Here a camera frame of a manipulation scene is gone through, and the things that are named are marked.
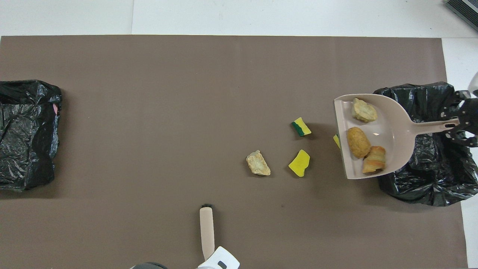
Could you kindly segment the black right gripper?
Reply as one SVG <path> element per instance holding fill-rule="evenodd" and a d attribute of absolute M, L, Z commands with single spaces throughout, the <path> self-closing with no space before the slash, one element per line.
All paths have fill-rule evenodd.
<path fill-rule="evenodd" d="M 468 91 L 457 91 L 459 99 L 447 99 L 441 109 L 441 120 L 459 119 L 457 128 L 447 130 L 447 139 L 468 148 L 478 146 L 477 136 L 466 137 L 465 131 L 478 133 L 478 99 L 472 98 Z"/>

